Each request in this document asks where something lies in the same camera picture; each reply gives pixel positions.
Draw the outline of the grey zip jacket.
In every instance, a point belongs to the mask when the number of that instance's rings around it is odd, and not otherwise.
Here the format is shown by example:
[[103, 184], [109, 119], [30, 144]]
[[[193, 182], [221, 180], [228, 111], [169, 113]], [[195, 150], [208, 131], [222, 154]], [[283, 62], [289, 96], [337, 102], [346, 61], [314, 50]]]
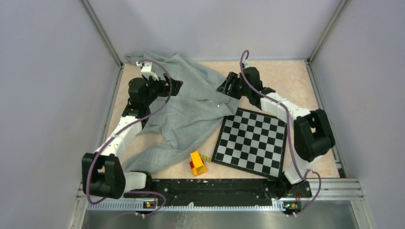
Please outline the grey zip jacket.
[[188, 61], [178, 53], [136, 52], [126, 58], [131, 64], [144, 59], [154, 60], [183, 85], [167, 104], [164, 104], [164, 97], [158, 97], [150, 105], [152, 111], [162, 110], [148, 119], [142, 133], [156, 132], [164, 140], [123, 162], [125, 172], [156, 173], [186, 160], [210, 137], [225, 116], [236, 113], [239, 101], [217, 92], [225, 81], [218, 71]]

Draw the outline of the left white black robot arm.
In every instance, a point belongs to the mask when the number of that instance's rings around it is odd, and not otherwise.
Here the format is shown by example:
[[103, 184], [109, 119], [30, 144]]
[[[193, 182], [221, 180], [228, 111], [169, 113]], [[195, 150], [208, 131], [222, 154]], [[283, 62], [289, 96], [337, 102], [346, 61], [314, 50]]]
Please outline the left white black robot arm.
[[119, 199], [125, 193], [135, 190], [141, 197], [153, 192], [150, 175], [146, 171], [124, 172], [122, 156], [146, 122], [153, 115], [149, 106], [158, 98], [170, 99], [176, 96], [182, 81], [152, 76], [133, 78], [128, 83], [128, 102], [118, 125], [106, 141], [93, 153], [82, 158], [83, 191], [91, 204], [91, 196]]

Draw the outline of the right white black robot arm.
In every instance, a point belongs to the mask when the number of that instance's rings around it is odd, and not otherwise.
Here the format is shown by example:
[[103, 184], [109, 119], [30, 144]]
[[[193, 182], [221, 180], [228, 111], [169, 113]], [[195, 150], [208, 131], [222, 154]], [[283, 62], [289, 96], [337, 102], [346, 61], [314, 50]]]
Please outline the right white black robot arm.
[[326, 112], [320, 108], [300, 107], [274, 89], [264, 87], [255, 67], [245, 67], [239, 74], [230, 72], [216, 90], [238, 100], [245, 96], [251, 105], [286, 123], [292, 164], [280, 178], [270, 182], [268, 194], [275, 199], [294, 196], [299, 191], [299, 184], [309, 173], [314, 173], [316, 162], [335, 146]]

